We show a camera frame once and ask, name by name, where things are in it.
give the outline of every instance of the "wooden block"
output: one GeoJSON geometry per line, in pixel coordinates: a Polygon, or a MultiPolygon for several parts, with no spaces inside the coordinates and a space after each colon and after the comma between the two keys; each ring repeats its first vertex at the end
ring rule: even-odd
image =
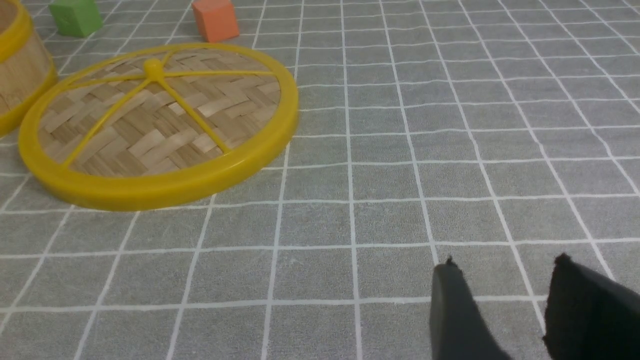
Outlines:
{"type": "Polygon", "coordinates": [[[102,27],[94,0],[55,0],[49,11],[61,35],[85,38],[102,27]]]}
{"type": "Polygon", "coordinates": [[[207,42],[240,35],[236,12],[230,0],[199,0],[191,4],[198,31],[207,42]]]}

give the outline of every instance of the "bamboo steamer lid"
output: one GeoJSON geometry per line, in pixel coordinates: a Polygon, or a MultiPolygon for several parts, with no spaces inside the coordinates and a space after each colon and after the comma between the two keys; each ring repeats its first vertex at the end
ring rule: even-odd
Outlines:
{"type": "Polygon", "coordinates": [[[89,208],[174,206],[273,161],[297,125],[289,71],[250,49],[157,47],[104,61],[47,92],[20,130],[27,167],[89,208]]]}

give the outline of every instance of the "gray grid mat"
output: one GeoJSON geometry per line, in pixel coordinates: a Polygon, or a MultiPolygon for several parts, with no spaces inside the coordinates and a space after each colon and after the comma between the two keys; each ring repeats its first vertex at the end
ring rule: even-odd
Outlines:
{"type": "MultiPolygon", "coordinates": [[[[69,74],[200,41],[185,0],[99,1],[69,74]]],[[[3,359],[428,359],[452,254],[500,344],[545,359],[552,259],[640,290],[638,0],[235,0],[300,128],[247,182],[143,213],[69,207],[0,140],[3,359]]]]}

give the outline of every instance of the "orange block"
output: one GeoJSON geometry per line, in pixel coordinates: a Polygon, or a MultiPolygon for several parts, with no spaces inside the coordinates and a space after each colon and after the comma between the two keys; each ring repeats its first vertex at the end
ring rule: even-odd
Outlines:
{"type": "Polygon", "coordinates": [[[234,5],[230,0],[199,0],[191,4],[198,31],[207,42],[240,35],[234,5]]]}

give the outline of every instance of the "yellow plastic rim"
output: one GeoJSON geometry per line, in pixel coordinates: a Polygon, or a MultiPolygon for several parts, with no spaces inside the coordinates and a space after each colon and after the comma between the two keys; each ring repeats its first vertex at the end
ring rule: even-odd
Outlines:
{"type": "MultiPolygon", "coordinates": [[[[18,0],[3,1],[13,4],[17,12],[15,20],[9,25],[9,28],[0,33],[0,63],[5,62],[20,51],[34,32],[33,21],[31,21],[31,17],[29,17],[29,13],[24,6],[18,0]]],[[[7,135],[18,127],[22,117],[31,105],[58,81],[58,73],[56,72],[56,66],[53,64],[53,59],[48,53],[47,56],[49,57],[49,72],[46,78],[22,104],[0,116],[0,136],[7,135]]]]}
{"type": "MultiPolygon", "coordinates": [[[[228,74],[228,71],[219,71],[221,74],[228,74]]],[[[253,74],[256,72],[236,72],[238,74],[253,74]]],[[[191,109],[171,88],[166,88],[170,95],[180,105],[193,116],[191,109]]],[[[123,105],[124,101],[119,101],[108,113],[106,113],[94,128],[86,135],[87,140],[92,133],[95,133],[101,122],[106,120],[109,113],[113,113],[118,105],[123,105]]],[[[194,117],[199,124],[203,120],[198,115],[194,117]]],[[[94,66],[78,72],[44,94],[27,113],[22,121],[19,135],[20,155],[25,165],[33,175],[48,189],[53,195],[60,199],[86,208],[95,208],[109,211],[137,211],[177,206],[188,202],[193,202],[203,197],[220,192],[234,186],[248,177],[254,175],[262,167],[272,162],[286,147],[298,125],[298,89],[291,73],[276,60],[263,53],[226,44],[180,44],[154,47],[135,53],[118,56],[116,58],[100,62],[94,66]],[[127,79],[144,78],[143,83],[157,81],[162,87],[168,86],[164,81],[165,76],[179,76],[179,73],[164,73],[163,62],[166,62],[175,51],[187,49],[211,48],[248,56],[261,62],[270,72],[265,74],[277,78],[280,84],[280,104],[273,114],[271,120],[254,137],[247,140],[235,149],[224,152],[224,155],[211,161],[195,165],[190,168],[169,172],[153,176],[141,177],[101,177],[73,171],[68,168],[72,158],[77,155],[83,146],[78,146],[77,151],[72,153],[64,163],[57,163],[48,157],[38,141],[38,128],[43,112],[49,103],[61,92],[70,88],[80,87],[89,82],[101,81],[104,83],[116,81],[116,78],[104,78],[95,81],[88,81],[82,84],[75,83],[88,73],[99,70],[105,65],[132,58],[144,54],[167,52],[163,61],[155,60],[145,62],[145,75],[130,75],[127,79]]],[[[207,133],[211,129],[203,127],[207,133]]]]}

